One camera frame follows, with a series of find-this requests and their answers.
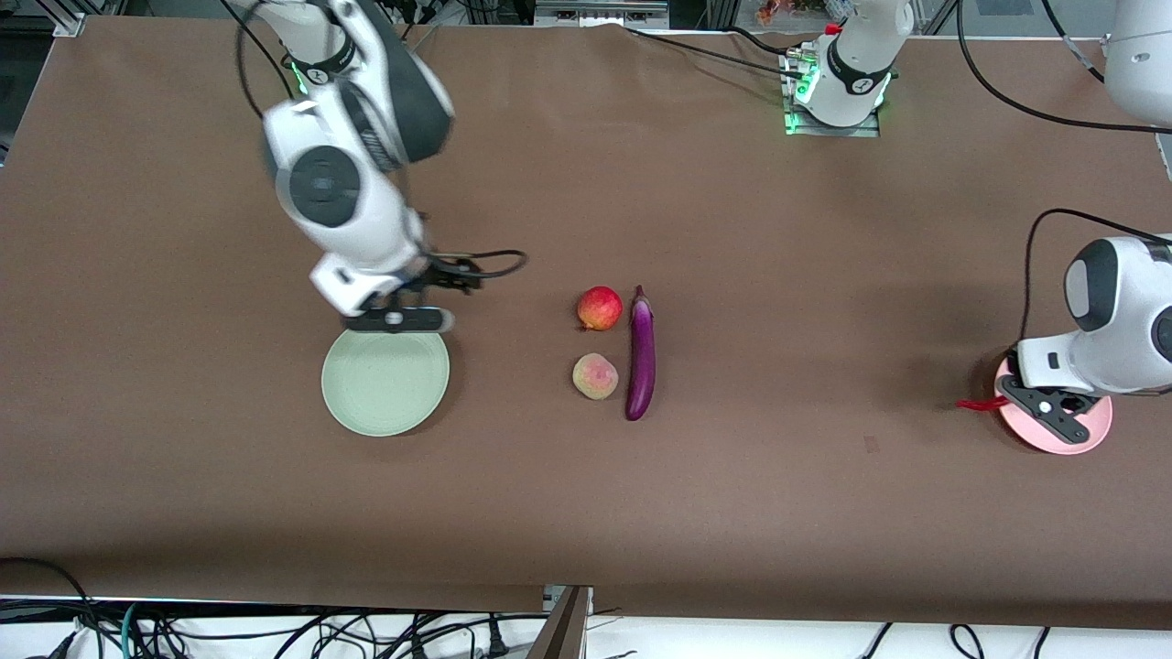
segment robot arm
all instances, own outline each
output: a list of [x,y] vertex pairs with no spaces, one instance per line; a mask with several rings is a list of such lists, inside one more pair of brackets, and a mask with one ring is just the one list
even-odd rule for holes
[[[1159,236],[1172,240],[1172,233]],[[1088,395],[1172,383],[1172,250],[1103,238],[1067,270],[1067,308],[1078,330],[1017,345],[1022,382]]]
[[915,27],[911,0],[856,0],[839,34],[815,42],[815,70],[796,96],[818,121],[863,123],[891,82],[891,66]]
[[[299,54],[320,56],[338,43],[335,55],[349,53],[345,64],[319,69],[323,77],[308,96],[281,102],[264,116],[265,155],[278,199],[326,252],[311,279],[350,328],[447,330],[448,312],[403,307],[398,292],[421,292],[428,285],[469,291],[478,283],[434,272],[420,215],[387,175],[440,151],[451,127],[448,94],[372,0],[264,8],[281,16],[274,28],[282,41],[294,41],[289,30],[297,35]],[[302,29],[314,22],[316,41]],[[469,271],[475,276],[475,269]]]
[[1106,41],[1106,91],[1131,116],[1172,125],[1172,2],[1118,0]]

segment brown surface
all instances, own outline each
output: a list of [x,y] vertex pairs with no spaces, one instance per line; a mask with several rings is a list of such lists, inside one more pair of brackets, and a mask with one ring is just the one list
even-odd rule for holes
[[[1167,229],[1150,136],[1004,108],[949,41],[907,45],[883,138],[834,141],[784,136],[768,75],[615,28],[441,29],[421,55],[458,120],[416,204],[442,246],[532,264],[437,295],[451,390],[374,440],[322,405],[338,324],[231,25],[149,25],[59,40],[0,171],[5,553],[102,595],[517,609],[559,582],[628,613],[1172,620],[1172,406],[1119,401],[1077,458],[949,407],[1016,333],[1037,212]],[[974,53],[1031,103],[1123,118],[1058,43]],[[1048,222],[1035,333],[1071,326],[1062,269],[1101,235]],[[636,283],[660,371],[629,423],[570,382],[587,352],[625,371],[628,333],[572,306]]]

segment white floor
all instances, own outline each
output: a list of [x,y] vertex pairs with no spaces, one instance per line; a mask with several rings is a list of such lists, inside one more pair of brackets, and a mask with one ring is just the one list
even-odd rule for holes
[[[482,618],[462,614],[445,618],[462,621]],[[184,620],[177,629],[199,634],[239,634],[291,630],[309,618],[222,618]],[[350,618],[336,619],[345,624]],[[386,639],[400,633],[409,616],[372,618],[376,637]],[[502,623],[505,644],[532,643],[540,629],[539,620]],[[859,659],[870,646],[878,623],[803,623],[757,620],[711,620],[684,618],[614,618],[595,617],[590,621],[586,659],[614,659],[635,651],[635,659]],[[975,626],[989,659],[1031,659],[1038,627]],[[69,623],[0,625],[0,657],[22,659],[47,655],[73,630]],[[350,627],[367,636],[363,624]],[[69,659],[96,657],[94,634],[79,634]],[[253,640],[189,640],[190,659],[271,659],[286,636]],[[316,640],[307,633],[284,655],[307,659]],[[425,646],[428,659],[463,659],[469,657],[472,636],[462,632]],[[482,626],[475,636],[477,655],[488,648],[488,631]],[[374,653],[334,643],[322,652],[322,659],[361,659]],[[121,657],[107,644],[107,657]],[[1043,659],[1172,659],[1172,632],[1063,629],[1051,631],[1043,646]],[[947,625],[897,624],[884,639],[874,659],[963,659],[953,648]]]

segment green plate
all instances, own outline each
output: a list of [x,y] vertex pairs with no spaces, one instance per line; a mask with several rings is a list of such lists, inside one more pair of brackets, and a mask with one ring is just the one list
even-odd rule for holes
[[346,331],[321,367],[321,395],[342,426],[387,437],[435,412],[448,389],[448,372],[440,334]]

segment purple eggplant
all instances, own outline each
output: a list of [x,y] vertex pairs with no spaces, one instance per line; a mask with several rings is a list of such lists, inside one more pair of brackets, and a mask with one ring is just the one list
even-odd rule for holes
[[635,286],[631,303],[631,388],[627,389],[627,419],[639,421],[647,413],[655,392],[655,328],[652,305],[643,287]]

